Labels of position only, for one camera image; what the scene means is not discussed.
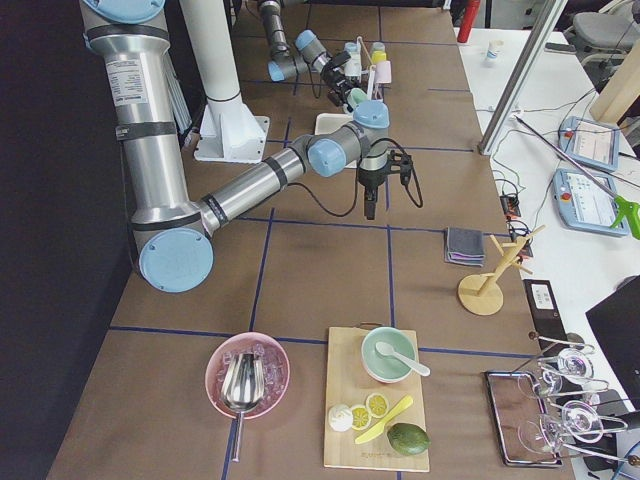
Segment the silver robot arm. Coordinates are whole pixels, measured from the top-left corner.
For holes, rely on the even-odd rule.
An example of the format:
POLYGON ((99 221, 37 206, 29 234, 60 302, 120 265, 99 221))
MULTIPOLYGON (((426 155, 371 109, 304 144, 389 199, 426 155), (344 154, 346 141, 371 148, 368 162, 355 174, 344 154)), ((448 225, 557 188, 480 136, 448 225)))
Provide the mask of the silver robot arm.
POLYGON ((389 111, 350 87, 343 56, 327 58, 317 37, 304 32, 305 60, 353 110, 335 132, 305 135, 270 157, 261 145, 268 121, 251 113, 238 82, 226 12, 219 1, 181 5, 212 116, 212 142, 222 160, 250 168, 219 190, 192 201, 187 192, 166 75, 169 32, 160 1, 84 1, 88 47, 105 63, 137 207, 130 220, 139 269, 154 288, 171 293, 198 286, 214 264, 211 235, 232 219, 294 183, 306 171, 323 177, 355 164, 380 169, 387 149, 389 111))
POLYGON ((297 54, 293 52, 286 40, 281 20, 281 10, 300 1, 258 1, 258 12, 265 30, 270 48, 271 61, 268 71, 272 81, 280 82, 302 74, 305 67, 320 75, 329 89, 327 97, 338 107, 352 112, 356 106, 354 91, 359 84, 350 80, 344 73, 343 66, 350 59, 350 54, 343 50, 335 55, 326 48, 311 30, 304 30, 295 41, 297 54))

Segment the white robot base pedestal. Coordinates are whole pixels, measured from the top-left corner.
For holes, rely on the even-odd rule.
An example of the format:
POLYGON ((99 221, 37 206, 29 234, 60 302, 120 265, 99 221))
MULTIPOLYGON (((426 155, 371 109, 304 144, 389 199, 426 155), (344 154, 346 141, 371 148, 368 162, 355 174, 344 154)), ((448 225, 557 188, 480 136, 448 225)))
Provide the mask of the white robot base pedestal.
POLYGON ((180 3, 206 94, 195 158, 255 163, 262 159, 269 119, 254 116, 241 95, 224 3, 180 3))

